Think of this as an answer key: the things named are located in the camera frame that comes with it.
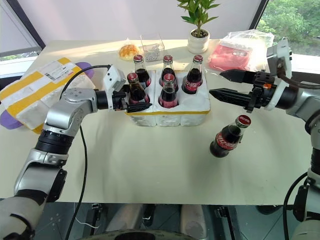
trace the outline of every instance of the coca-cola bottle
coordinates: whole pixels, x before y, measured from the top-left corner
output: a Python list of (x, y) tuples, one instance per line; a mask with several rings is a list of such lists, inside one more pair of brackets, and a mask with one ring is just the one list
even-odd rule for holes
[(138, 74), (139, 82), (141, 83), (141, 86), (145, 89), (146, 87), (149, 87), (151, 83), (151, 78), (146, 70), (146, 66), (144, 63), (144, 57), (142, 55), (135, 55), (133, 57), (134, 61), (134, 71), (136, 74)]
[(174, 108), (178, 105), (178, 98), (174, 87), (175, 76), (167, 73), (164, 75), (163, 81), (164, 84), (158, 102), (166, 109)]
[(163, 69), (162, 69), (162, 74), (161, 74), (161, 78), (159, 79), (159, 83), (160, 85), (163, 87), (164, 86), (164, 76), (166, 74), (172, 74), (175, 78), (174, 80), (174, 89), (177, 92), (179, 87), (178, 87), (178, 83), (177, 83), (177, 78), (176, 78), (176, 74), (175, 74), (175, 70), (173, 67), (173, 57), (171, 55), (165, 55), (163, 57)]
[(149, 103), (150, 99), (144, 88), (141, 86), (138, 75), (135, 72), (131, 72), (126, 76), (126, 78), (129, 82), (129, 104)]
[(240, 115), (236, 120), (225, 126), (221, 132), (215, 136), (215, 140), (210, 144), (210, 152), (217, 158), (223, 158), (235, 149), (241, 141), (244, 131), (251, 124), (251, 119), (247, 115)]
[(201, 86), (202, 80), (202, 70), (201, 64), (203, 61), (201, 55), (195, 55), (193, 57), (193, 63), (191, 65), (190, 71), (187, 76), (184, 77), (182, 83), (182, 90), (187, 94), (195, 94), (199, 86)]

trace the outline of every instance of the floor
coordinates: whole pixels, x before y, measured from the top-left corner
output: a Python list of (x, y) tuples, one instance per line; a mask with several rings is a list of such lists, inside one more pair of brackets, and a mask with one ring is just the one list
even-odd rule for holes
[[(83, 222), (86, 219), (87, 210), (91, 208), (91, 203), (83, 203), (77, 215), (79, 221)], [(99, 228), (96, 234), (102, 233), (113, 215), (121, 207), (121, 204), (104, 204), (101, 220), (97, 223)], [(282, 240), (284, 239), (283, 225), (282, 225), (282, 208), (270, 215), (263, 215), (259, 213), (255, 206), (240, 205), (235, 206), (238, 216), (238, 222), (241, 229), (243, 240)], [(209, 240), (216, 240), (213, 234), (211, 215), (208, 206), (204, 208), (205, 220), (208, 226)], [(44, 213), (36, 229), (35, 240), (63, 240), (71, 217), (74, 213), (74, 204), (71, 202), (55, 202), (48, 203), (44, 209)], [(293, 234), (298, 221), (292, 214), (288, 212), (288, 229), (289, 235)], [(150, 229), (160, 229), (173, 232), (179, 232), (180, 211), (179, 205), (160, 204), (157, 205), (154, 213), (153, 224)], [(225, 239), (231, 240), (228, 233), (228, 223), (223, 219), (223, 226), (225, 232)], [(74, 222), (70, 240), (80, 239), (83, 235), (84, 225)]]

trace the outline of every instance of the barcode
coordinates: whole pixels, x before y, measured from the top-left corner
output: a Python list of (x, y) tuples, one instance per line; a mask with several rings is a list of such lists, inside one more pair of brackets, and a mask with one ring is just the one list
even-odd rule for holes
[(55, 81), (56, 79), (53, 77), (53, 76), (51, 76), (49, 73), (46, 73), (45, 74), (48, 78), (50, 78), (52, 81)]

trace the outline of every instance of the green trees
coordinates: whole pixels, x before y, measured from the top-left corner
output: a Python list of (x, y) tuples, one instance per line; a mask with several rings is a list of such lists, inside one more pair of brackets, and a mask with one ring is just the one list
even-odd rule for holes
[(320, 56), (320, 0), (270, 0), (256, 28), (287, 37), (296, 54)]

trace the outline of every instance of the red bottle cap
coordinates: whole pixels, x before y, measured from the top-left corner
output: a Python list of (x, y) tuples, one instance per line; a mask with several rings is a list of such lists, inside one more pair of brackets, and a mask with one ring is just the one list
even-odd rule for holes
[(204, 60), (204, 58), (201, 55), (195, 55), (193, 57), (193, 61), (195, 61), (197, 63), (202, 63), (203, 60)]
[(248, 127), (251, 124), (251, 119), (247, 115), (240, 115), (237, 117), (237, 120), (245, 127)]
[(163, 80), (165, 81), (173, 81), (175, 80), (175, 76), (171, 73), (167, 73), (166, 75), (163, 76)]
[(128, 79), (129, 83), (133, 82), (137, 78), (138, 78), (138, 75), (135, 72), (131, 72), (126, 76), (126, 79)]
[(173, 61), (173, 57), (171, 55), (165, 55), (163, 57), (163, 62), (165, 64), (170, 64), (170, 63), (172, 63), (172, 61)]
[(141, 62), (144, 61), (144, 57), (143, 57), (142, 55), (140, 55), (140, 54), (135, 55), (135, 56), (133, 57), (133, 61), (134, 61), (135, 63), (141, 63)]

